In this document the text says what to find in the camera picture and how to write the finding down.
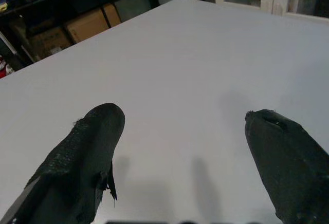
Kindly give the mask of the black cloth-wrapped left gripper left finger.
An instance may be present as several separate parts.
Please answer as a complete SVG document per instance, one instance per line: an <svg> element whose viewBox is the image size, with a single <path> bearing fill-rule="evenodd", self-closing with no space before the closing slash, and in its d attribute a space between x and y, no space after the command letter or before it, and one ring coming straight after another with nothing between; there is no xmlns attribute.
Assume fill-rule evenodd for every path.
<svg viewBox="0 0 329 224"><path fill-rule="evenodd" d="M1 223L92 223L105 191L117 199L113 156L124 125L114 103L91 109L38 166Z"/></svg>

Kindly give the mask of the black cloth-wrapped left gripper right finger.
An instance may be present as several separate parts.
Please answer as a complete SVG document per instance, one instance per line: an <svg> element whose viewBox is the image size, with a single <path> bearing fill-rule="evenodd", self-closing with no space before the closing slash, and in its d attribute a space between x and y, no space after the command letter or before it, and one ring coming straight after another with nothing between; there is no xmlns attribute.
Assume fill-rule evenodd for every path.
<svg viewBox="0 0 329 224"><path fill-rule="evenodd" d="M328 153L297 122L249 111L245 136L261 181L283 223L328 223Z"/></svg>

